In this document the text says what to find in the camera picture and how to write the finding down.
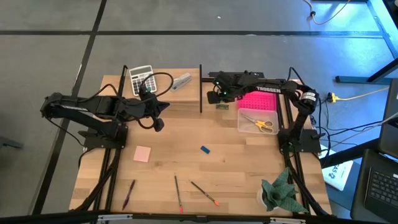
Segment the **clear plastic container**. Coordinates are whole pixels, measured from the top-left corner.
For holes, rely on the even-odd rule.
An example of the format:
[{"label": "clear plastic container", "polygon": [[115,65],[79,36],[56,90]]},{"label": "clear plastic container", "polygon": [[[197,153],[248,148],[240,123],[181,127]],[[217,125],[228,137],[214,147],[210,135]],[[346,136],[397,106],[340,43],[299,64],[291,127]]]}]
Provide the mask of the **clear plastic container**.
[{"label": "clear plastic container", "polygon": [[[256,121],[271,122],[272,126],[269,131],[261,131],[258,126],[245,118],[242,114],[253,118]],[[238,131],[255,134],[278,134],[278,114],[276,113],[276,111],[240,108],[238,109]]]}]

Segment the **green plant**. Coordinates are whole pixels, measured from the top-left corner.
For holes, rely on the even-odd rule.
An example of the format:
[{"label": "green plant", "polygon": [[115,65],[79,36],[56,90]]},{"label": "green plant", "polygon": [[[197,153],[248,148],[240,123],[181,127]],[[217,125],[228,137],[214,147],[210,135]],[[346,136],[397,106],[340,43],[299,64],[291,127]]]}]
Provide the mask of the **green plant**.
[{"label": "green plant", "polygon": [[289,168],[279,174],[274,183],[270,184],[262,180],[262,200],[267,205],[267,211],[280,207],[291,212],[308,212],[301,204],[292,197],[298,192],[294,190],[294,184],[288,184]]}]

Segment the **pencil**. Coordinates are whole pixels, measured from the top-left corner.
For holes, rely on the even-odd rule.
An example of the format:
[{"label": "pencil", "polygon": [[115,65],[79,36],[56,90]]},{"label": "pencil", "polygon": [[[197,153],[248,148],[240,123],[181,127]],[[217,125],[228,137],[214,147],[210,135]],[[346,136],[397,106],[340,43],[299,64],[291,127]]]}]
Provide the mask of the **pencil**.
[{"label": "pencil", "polygon": [[132,180],[129,192],[127,193],[126,199],[124,199],[122,211],[126,208],[126,205],[129,203],[131,191],[132,191],[132,188],[134,187],[135,183],[136,183],[136,180]]},{"label": "pencil", "polygon": [[175,180],[175,188],[177,189],[178,204],[180,204],[180,213],[182,214],[183,209],[182,209],[182,204],[181,204],[180,191],[178,190],[178,183],[177,183],[176,175],[174,175],[174,180]]},{"label": "pencil", "polygon": [[214,202],[214,204],[216,204],[217,206],[220,205],[220,203],[218,203],[216,200],[214,200],[210,195],[208,195],[204,190],[202,190],[199,186],[197,186],[193,181],[191,181],[191,184],[193,184],[197,189],[199,189],[204,195],[206,195],[206,197],[208,197],[210,200],[212,200]]}]

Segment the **gray floor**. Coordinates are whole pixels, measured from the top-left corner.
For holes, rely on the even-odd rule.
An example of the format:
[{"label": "gray floor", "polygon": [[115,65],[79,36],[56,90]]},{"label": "gray floor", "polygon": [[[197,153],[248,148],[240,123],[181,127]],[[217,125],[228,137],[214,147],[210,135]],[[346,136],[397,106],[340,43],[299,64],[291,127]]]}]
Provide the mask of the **gray floor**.
[{"label": "gray floor", "polygon": [[[91,30],[100,0],[3,0],[0,30]],[[378,1],[372,1],[383,14]],[[322,21],[339,4],[317,2]],[[293,30],[378,31],[367,5],[352,3],[324,26],[307,20],[309,7],[290,0],[109,0],[100,30]],[[384,16],[390,26],[391,21]],[[48,161],[57,129],[41,118],[45,96],[69,94],[88,36],[0,35],[0,135],[23,142],[21,150],[0,150],[0,217],[25,215]],[[80,96],[90,96],[103,75],[118,75],[122,65],[151,64],[154,68],[191,68],[203,73],[218,70],[262,71],[269,78],[285,78],[293,66],[309,86],[325,96],[333,91],[350,97],[382,88],[380,85],[336,84],[336,75],[369,76],[393,56],[380,37],[299,36],[97,36],[88,61]],[[329,106],[330,127],[345,128],[382,119],[387,92]],[[71,124],[76,133],[83,127]],[[352,133],[336,136],[342,140]],[[379,130],[350,139],[360,144],[378,137]],[[339,145],[336,151],[349,148]],[[66,136],[50,186],[44,213],[68,209],[81,147]],[[346,217],[337,205],[333,212]]]}]

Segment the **wooden table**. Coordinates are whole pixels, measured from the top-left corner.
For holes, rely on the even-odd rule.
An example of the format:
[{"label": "wooden table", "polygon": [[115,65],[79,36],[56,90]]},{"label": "wooden table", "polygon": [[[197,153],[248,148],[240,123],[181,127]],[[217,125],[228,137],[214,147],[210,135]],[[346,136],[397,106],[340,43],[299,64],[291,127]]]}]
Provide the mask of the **wooden table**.
[{"label": "wooden table", "polygon": [[[175,78],[189,72],[192,81],[178,91],[159,97],[171,103],[160,116],[165,123],[161,132],[142,129],[136,122],[128,123],[128,139],[121,153],[111,211],[179,214],[176,174],[184,214],[290,216],[291,213],[283,209],[266,212],[256,200],[261,179],[273,182],[285,167],[277,136],[239,133],[235,103],[229,104],[229,110],[216,110],[215,105],[208,104],[206,93],[212,90],[211,83],[203,83],[203,112],[200,113],[199,69],[154,71],[169,72]],[[112,83],[117,88],[119,77],[106,75],[101,86]],[[167,87],[167,79],[156,76],[159,92]],[[132,97],[129,80],[123,93],[126,98]],[[110,89],[103,92],[103,95],[113,94]],[[292,112],[294,116],[297,114],[293,106]],[[148,163],[133,161],[136,146],[152,148]],[[211,152],[205,154],[201,146]],[[82,159],[71,209],[79,206],[96,185],[103,155],[103,149],[96,149]],[[300,155],[307,188],[323,209],[331,213],[319,161],[312,154]],[[132,179],[137,182],[129,204],[122,211]],[[219,201],[220,206],[215,206],[189,180]],[[107,186],[100,208],[104,208],[106,193]]]}]

